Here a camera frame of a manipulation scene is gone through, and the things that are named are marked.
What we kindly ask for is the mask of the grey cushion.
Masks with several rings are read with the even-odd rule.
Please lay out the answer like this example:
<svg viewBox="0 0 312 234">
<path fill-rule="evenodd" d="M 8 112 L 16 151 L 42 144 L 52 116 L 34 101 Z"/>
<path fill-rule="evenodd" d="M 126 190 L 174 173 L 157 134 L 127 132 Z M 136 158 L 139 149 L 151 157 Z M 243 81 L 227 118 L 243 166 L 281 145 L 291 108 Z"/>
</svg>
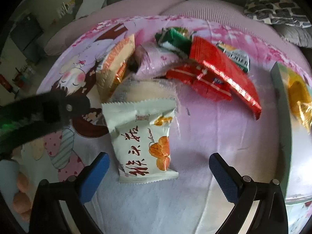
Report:
<svg viewBox="0 0 312 234">
<path fill-rule="evenodd" d="M 288 25 L 274 25 L 273 28 L 282 39 L 301 48 L 312 47 L 311 27 L 300 28 Z"/>
</svg>

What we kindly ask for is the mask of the dark green snack packet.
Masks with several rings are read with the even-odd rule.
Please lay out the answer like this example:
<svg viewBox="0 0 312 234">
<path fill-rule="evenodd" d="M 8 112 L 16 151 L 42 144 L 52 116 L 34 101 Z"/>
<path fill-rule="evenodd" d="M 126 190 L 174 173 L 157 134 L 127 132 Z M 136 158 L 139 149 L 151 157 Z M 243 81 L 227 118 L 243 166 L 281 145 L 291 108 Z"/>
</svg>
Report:
<svg viewBox="0 0 312 234">
<path fill-rule="evenodd" d="M 156 43 L 169 51 L 176 53 L 182 58 L 188 58 L 192 45 L 193 32 L 184 27 L 162 28 L 155 34 Z"/>
</svg>

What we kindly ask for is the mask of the pink knitted sofa cover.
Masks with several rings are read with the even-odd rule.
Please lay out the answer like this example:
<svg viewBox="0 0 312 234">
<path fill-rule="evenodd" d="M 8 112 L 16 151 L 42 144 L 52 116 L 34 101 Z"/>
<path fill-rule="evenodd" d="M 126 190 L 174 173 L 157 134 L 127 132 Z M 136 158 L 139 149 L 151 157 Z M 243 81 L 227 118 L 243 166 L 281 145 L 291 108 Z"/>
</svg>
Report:
<svg viewBox="0 0 312 234">
<path fill-rule="evenodd" d="M 295 59 L 299 47 L 283 40 L 270 26 L 247 18 L 243 7 L 220 0 L 123 0 L 108 5 L 84 18 L 60 26 L 42 43 L 49 56 L 56 56 L 97 23 L 131 16 L 182 15 L 206 19 L 237 28 L 269 43 Z"/>
</svg>

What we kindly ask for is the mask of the orange cream cake packet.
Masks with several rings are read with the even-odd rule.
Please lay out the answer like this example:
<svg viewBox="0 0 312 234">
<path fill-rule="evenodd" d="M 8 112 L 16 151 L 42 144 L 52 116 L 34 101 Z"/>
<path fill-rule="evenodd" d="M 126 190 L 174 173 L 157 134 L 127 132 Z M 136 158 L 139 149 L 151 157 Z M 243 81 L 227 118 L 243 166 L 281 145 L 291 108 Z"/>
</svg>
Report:
<svg viewBox="0 0 312 234">
<path fill-rule="evenodd" d="M 122 82 L 129 58 L 135 51 L 135 36 L 120 40 L 107 53 L 96 71 L 96 86 L 101 103 L 107 102 Z"/>
</svg>

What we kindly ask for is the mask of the red patterned long packet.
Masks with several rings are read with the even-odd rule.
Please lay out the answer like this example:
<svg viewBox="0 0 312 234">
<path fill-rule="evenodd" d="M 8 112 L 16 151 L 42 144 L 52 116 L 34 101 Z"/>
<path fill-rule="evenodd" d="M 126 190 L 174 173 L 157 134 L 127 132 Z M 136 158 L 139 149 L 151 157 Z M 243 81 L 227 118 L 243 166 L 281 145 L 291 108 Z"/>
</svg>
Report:
<svg viewBox="0 0 312 234">
<path fill-rule="evenodd" d="M 221 79 L 254 114 L 258 120 L 262 113 L 260 98 L 247 75 L 226 54 L 199 36 L 192 38 L 189 58 L 206 68 L 214 77 Z"/>
</svg>

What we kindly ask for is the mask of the green white cracker packet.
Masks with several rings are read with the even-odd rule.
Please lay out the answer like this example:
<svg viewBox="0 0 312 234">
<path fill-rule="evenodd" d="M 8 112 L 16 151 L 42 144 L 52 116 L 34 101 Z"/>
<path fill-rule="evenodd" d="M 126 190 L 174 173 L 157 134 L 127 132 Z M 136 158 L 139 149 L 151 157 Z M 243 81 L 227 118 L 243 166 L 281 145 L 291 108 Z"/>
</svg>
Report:
<svg viewBox="0 0 312 234">
<path fill-rule="evenodd" d="M 224 54 L 226 54 L 227 57 L 233 61 L 245 74 L 250 71 L 250 58 L 245 51 L 237 49 L 236 47 L 225 44 L 221 41 L 216 44 L 216 47 L 218 47 Z"/>
</svg>

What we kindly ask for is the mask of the pink cartoon girl cloth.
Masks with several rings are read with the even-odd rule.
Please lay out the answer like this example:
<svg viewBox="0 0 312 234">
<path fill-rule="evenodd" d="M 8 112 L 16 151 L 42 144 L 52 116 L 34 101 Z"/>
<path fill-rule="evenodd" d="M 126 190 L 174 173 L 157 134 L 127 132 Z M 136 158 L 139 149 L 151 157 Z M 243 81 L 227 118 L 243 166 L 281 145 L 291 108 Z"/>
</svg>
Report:
<svg viewBox="0 0 312 234">
<path fill-rule="evenodd" d="M 100 22 L 1 107 L 5 233 L 300 233 L 311 70 L 183 16 Z"/>
</svg>

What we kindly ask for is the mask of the light grey square pillow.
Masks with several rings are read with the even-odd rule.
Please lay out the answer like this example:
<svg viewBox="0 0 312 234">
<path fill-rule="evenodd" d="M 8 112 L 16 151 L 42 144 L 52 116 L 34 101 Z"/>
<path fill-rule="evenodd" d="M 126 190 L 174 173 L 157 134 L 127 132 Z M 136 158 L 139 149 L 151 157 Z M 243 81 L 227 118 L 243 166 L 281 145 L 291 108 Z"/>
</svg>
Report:
<svg viewBox="0 0 312 234">
<path fill-rule="evenodd" d="M 105 0 L 83 0 L 76 14 L 75 20 L 89 16 L 90 14 L 100 10 Z"/>
</svg>

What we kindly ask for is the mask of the clear plastic pastry packet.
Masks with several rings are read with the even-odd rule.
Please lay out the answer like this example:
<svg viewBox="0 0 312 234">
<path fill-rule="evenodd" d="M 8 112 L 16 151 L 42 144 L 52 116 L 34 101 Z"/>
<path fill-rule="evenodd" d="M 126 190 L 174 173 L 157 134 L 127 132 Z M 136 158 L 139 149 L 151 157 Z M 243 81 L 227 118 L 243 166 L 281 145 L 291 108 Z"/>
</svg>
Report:
<svg viewBox="0 0 312 234">
<path fill-rule="evenodd" d="M 123 81 L 109 102 L 102 104 L 105 115 L 117 114 L 125 119 L 138 116 L 160 116 L 161 113 L 178 113 L 178 94 L 173 82 L 166 79 Z"/>
</svg>

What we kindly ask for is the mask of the white persimmon snack packet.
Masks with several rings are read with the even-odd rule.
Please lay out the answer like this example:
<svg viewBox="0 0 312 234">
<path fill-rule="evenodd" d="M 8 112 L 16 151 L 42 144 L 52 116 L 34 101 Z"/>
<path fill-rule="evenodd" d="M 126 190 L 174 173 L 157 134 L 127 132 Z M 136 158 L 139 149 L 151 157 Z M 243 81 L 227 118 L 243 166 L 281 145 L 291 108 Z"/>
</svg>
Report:
<svg viewBox="0 0 312 234">
<path fill-rule="evenodd" d="M 169 132 L 175 113 L 160 116 L 104 115 L 114 153 L 118 160 L 120 183 L 152 183 L 175 179 L 178 172 L 170 170 Z"/>
</svg>

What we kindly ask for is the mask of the teal rimmed white tray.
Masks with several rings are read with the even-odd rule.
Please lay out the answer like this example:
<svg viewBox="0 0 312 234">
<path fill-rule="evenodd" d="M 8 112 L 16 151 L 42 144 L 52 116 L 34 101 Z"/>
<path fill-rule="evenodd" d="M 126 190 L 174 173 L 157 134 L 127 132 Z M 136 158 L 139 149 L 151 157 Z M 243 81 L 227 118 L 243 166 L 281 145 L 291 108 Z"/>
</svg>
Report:
<svg viewBox="0 0 312 234">
<path fill-rule="evenodd" d="M 271 78 L 276 93 L 279 124 L 279 156 L 276 179 L 286 204 L 311 200 L 311 133 L 292 114 L 288 79 L 292 70 L 276 62 Z"/>
</svg>

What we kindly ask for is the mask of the black white patterned pillow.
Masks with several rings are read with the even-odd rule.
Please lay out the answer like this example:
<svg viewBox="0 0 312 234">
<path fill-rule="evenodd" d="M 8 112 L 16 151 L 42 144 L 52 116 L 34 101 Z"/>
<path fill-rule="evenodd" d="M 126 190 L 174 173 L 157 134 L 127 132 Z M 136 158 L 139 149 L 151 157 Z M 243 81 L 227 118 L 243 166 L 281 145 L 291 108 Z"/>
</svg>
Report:
<svg viewBox="0 0 312 234">
<path fill-rule="evenodd" d="M 248 0 L 244 14 L 249 19 L 268 25 L 311 27 L 305 12 L 294 0 Z"/>
</svg>

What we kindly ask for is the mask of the pink wafer snack packet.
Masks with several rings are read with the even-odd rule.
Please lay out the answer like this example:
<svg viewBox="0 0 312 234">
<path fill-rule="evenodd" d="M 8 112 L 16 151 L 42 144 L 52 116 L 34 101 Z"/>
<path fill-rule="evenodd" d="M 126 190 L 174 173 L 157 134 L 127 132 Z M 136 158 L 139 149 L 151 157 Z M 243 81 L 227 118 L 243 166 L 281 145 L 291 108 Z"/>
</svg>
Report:
<svg viewBox="0 0 312 234">
<path fill-rule="evenodd" d="M 182 64 L 186 58 L 159 47 L 154 42 L 144 42 L 135 48 L 134 58 L 139 68 L 134 77 L 137 80 L 148 80 L 163 77 L 174 66 Z"/>
</svg>

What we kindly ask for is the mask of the yellow soft bread packet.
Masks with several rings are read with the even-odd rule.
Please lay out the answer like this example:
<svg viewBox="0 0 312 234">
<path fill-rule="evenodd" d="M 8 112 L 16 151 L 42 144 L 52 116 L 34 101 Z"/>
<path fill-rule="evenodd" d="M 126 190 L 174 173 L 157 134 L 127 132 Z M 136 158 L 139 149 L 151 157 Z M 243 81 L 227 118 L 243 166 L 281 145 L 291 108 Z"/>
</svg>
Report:
<svg viewBox="0 0 312 234">
<path fill-rule="evenodd" d="M 292 70 L 288 70 L 287 92 L 292 114 L 310 134 L 311 95 L 302 77 Z"/>
</svg>

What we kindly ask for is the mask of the red white-striped snack packet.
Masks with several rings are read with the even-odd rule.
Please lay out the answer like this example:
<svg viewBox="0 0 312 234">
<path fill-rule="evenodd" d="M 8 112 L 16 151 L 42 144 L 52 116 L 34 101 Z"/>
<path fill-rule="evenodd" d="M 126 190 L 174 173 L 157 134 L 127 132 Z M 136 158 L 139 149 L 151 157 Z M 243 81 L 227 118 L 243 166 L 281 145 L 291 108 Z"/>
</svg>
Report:
<svg viewBox="0 0 312 234">
<path fill-rule="evenodd" d="M 213 101 L 232 100 L 230 87 L 202 65 L 185 64 L 166 72 L 167 79 L 176 79 L 190 86 L 197 94 Z"/>
</svg>

